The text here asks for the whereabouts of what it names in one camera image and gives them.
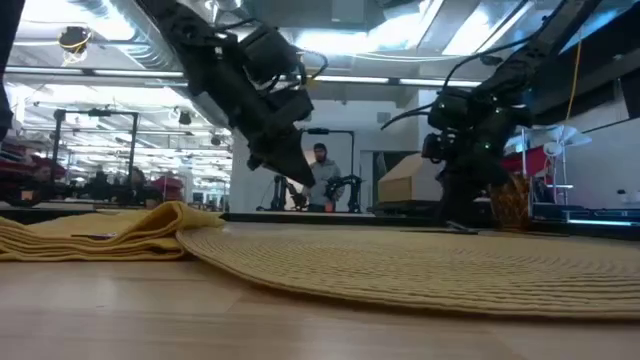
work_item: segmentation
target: woven placemat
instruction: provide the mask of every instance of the woven placemat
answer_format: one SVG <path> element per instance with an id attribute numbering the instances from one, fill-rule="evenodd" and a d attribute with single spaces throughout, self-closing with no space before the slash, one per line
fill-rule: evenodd
<path id="1" fill-rule="evenodd" d="M 270 287 L 468 313 L 640 319 L 640 250 L 560 239 L 394 231 L 178 233 L 201 259 Z"/>

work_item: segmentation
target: gray shirt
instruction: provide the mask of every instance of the gray shirt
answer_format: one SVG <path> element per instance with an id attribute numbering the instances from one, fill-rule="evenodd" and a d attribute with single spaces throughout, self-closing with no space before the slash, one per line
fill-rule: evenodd
<path id="1" fill-rule="evenodd" d="M 326 159 L 324 163 L 320 164 L 315 162 L 311 164 L 311 172 L 313 178 L 316 180 L 316 184 L 311 188 L 305 187 L 302 190 L 302 194 L 309 198 L 309 204 L 311 205 L 325 205 L 330 200 L 324 195 L 329 179 L 340 177 L 340 169 L 336 165 L 335 161 Z M 336 191 L 335 199 L 331 201 L 337 201 L 342 196 L 344 187 Z"/>

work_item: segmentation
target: folded cloth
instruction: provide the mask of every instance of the folded cloth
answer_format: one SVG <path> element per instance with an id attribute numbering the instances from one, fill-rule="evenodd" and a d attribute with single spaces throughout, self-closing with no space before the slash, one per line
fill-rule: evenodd
<path id="1" fill-rule="evenodd" d="M 219 214 L 167 202 L 153 211 L 69 216 L 24 226 L 0 217 L 0 260 L 171 260 L 178 230 L 221 227 Z"/>

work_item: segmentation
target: wooden tabletop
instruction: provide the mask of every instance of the wooden tabletop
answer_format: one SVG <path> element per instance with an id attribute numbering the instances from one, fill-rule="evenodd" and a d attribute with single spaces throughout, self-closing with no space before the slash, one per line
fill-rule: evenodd
<path id="1" fill-rule="evenodd" d="M 637 359 L 640 326 L 406 313 L 253 286 L 200 261 L 0 263 L 14 359 Z"/>

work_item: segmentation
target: ceiling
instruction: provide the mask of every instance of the ceiling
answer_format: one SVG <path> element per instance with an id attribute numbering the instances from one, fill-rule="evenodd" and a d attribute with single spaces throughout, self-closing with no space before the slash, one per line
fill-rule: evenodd
<path id="1" fill-rule="evenodd" d="M 215 11 L 217 6 L 210 0 L 183 2 L 217 25 L 255 17 L 278 26 L 288 41 L 325 53 L 330 63 L 328 75 L 443 79 L 461 57 L 522 39 L 534 32 L 560 0 L 244 0 L 240 1 L 240 8 L 229 12 Z M 634 2 L 603 1 L 585 23 L 582 36 L 605 25 Z M 90 28 L 93 37 L 86 57 L 70 58 L 69 53 L 58 45 L 57 38 L 67 26 L 78 24 Z M 234 31 L 242 38 L 252 29 L 247 26 Z M 320 59 L 313 54 L 307 54 L 304 62 L 310 71 L 321 65 Z M 157 30 L 131 0 L 27 0 L 9 64 L 181 69 Z M 482 80 L 491 72 L 492 68 L 472 62 L 462 67 L 454 78 Z M 64 105 L 88 109 L 108 105 L 111 109 L 140 111 L 141 129 L 179 132 L 183 129 L 177 123 L 174 109 L 188 111 L 193 115 L 193 123 L 189 126 L 189 129 L 195 129 L 192 135 L 139 136 L 137 146 L 143 149 L 140 153 L 152 153 L 149 159 L 140 158 L 141 163 L 149 170 L 191 164 L 194 169 L 215 169 L 209 173 L 203 170 L 200 172 L 203 176 L 228 173 L 230 154 L 226 148 L 220 153 L 216 152 L 220 149 L 211 148 L 209 130 L 215 121 L 208 114 L 203 114 L 207 116 L 206 120 L 199 115 L 199 108 L 191 104 L 184 89 L 163 87 L 162 82 L 153 79 L 143 82 L 109 79 L 100 80 L 99 85 L 89 77 L 9 75 L 6 79 L 14 86 L 14 93 L 20 93 L 26 99 L 24 126 L 27 129 L 52 127 L 52 107 Z M 395 101 L 400 106 L 411 96 L 406 87 L 334 83 L 316 84 L 309 92 L 314 99 Z M 74 121 L 75 117 L 72 117 L 64 127 L 96 126 L 94 120 Z M 100 119 L 100 122 L 116 130 L 129 129 L 132 125 L 131 120 L 121 116 Z M 63 142 L 69 147 L 99 144 L 122 148 L 128 146 L 127 135 L 69 132 L 64 133 Z M 225 142 L 230 144 L 229 136 L 225 137 Z M 207 156 L 188 156 L 194 154 L 176 153 L 177 148 L 201 148 L 211 152 Z M 121 162 L 122 154 L 116 151 L 101 150 L 97 152 L 101 155 L 91 155 L 91 149 L 82 149 L 92 163 Z M 163 149 L 166 156 L 153 156 L 161 150 L 144 149 Z"/>

